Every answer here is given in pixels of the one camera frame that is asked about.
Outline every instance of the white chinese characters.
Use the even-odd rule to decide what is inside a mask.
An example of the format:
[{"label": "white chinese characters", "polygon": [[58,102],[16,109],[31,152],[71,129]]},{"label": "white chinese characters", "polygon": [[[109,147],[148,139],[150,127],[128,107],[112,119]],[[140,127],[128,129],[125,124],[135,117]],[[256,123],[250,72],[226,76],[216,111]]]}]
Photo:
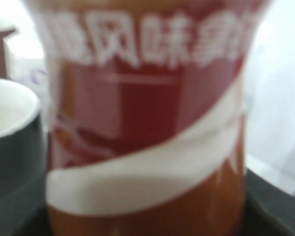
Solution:
[{"label": "white chinese characters", "polygon": [[45,12],[36,21],[51,56],[103,67],[118,59],[134,69],[144,64],[176,70],[203,68],[217,60],[244,55],[258,13],[238,16],[220,10],[196,21],[184,12],[164,18],[148,14],[139,22],[123,11]]}]

